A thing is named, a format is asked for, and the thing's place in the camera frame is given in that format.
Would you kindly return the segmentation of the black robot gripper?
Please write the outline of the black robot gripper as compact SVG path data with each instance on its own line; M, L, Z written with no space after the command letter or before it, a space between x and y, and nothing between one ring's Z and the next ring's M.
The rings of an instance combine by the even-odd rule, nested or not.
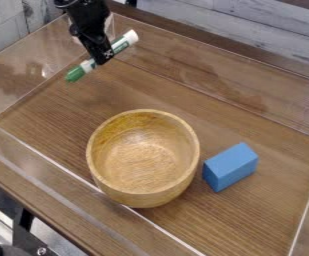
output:
M88 53L95 63L103 65L113 57L111 43L104 34L104 22L109 16L105 1L53 0L53 5L67 13L71 35L88 38Z

